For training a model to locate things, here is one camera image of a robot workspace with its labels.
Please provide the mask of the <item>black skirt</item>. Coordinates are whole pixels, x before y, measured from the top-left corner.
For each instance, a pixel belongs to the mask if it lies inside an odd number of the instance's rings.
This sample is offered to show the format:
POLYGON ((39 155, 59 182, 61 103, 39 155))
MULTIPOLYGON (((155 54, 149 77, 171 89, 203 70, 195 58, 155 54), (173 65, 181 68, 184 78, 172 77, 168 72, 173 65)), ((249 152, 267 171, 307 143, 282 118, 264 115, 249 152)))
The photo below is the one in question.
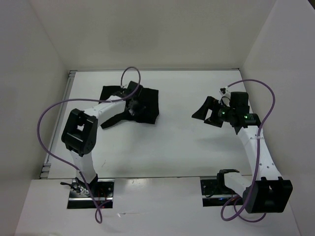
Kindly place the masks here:
MULTIPOLYGON (((111 95, 119 95, 120 97, 125 97, 126 88, 120 88, 119 86, 103 86, 100 99, 108 100, 111 95)), ((145 88, 143 87, 141 91, 134 96, 142 96, 147 100, 147 111, 145 115, 140 117, 132 117, 127 115, 124 111, 120 114, 117 114, 110 119, 106 120, 100 126, 102 129, 106 129, 114 126, 118 122, 122 120, 127 121, 135 121, 137 123, 145 123, 145 124, 155 124, 156 119, 159 115, 159 106, 158 106, 158 90, 145 88)))

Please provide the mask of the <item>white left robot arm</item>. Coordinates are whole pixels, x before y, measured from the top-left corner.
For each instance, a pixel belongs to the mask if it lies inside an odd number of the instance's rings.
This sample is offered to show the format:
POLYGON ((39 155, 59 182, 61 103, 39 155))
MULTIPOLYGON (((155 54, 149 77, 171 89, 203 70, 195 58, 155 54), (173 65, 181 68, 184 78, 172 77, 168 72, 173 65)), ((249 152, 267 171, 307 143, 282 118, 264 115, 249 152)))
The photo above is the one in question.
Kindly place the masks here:
POLYGON ((62 142, 72 156, 77 168, 76 178, 81 184, 80 190, 86 196, 93 196, 98 191, 98 176, 92 157, 98 128, 104 123, 106 127, 110 127, 120 120, 142 117, 148 108, 147 102, 137 96, 122 100, 112 95, 95 106, 85 110, 75 108, 70 112, 63 130, 62 142))

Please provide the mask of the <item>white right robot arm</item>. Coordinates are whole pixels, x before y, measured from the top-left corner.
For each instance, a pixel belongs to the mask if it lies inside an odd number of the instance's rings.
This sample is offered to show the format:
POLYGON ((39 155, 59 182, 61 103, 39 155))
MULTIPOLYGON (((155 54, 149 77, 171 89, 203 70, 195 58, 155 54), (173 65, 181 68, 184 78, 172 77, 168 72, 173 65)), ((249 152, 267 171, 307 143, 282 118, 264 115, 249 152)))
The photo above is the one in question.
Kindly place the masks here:
POLYGON ((259 116, 250 113, 248 94, 233 92, 229 105, 208 96, 192 118, 219 128, 225 122, 229 123, 245 149, 252 181, 236 169, 223 169, 217 174, 217 190, 221 193, 229 190, 236 193, 243 200, 247 213, 283 212, 293 186, 290 180, 283 179, 272 160, 259 116))

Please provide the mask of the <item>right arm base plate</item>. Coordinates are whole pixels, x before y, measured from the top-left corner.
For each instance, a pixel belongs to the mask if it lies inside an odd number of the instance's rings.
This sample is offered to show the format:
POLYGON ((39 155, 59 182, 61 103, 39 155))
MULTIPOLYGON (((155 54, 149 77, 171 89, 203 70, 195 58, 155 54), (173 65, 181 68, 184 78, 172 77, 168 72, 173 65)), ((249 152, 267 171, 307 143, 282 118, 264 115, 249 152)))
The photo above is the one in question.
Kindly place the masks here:
POLYGON ((204 207, 223 206, 228 200, 236 196, 236 193, 231 189, 222 190, 214 177, 201 178, 200 186, 204 207))

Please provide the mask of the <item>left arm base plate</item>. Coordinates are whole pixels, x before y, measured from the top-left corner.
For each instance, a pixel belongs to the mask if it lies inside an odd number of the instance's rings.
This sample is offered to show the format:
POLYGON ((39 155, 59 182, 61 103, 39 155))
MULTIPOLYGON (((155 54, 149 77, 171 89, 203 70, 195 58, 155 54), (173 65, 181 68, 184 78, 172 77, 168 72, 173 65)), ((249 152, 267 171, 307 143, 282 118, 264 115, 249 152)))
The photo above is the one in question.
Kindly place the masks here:
MULTIPOLYGON (((72 180, 67 209, 95 209, 95 205, 85 187, 79 186, 79 181, 72 180)), ((91 188, 96 203, 102 209, 113 208, 114 181, 100 179, 96 187, 91 188)))

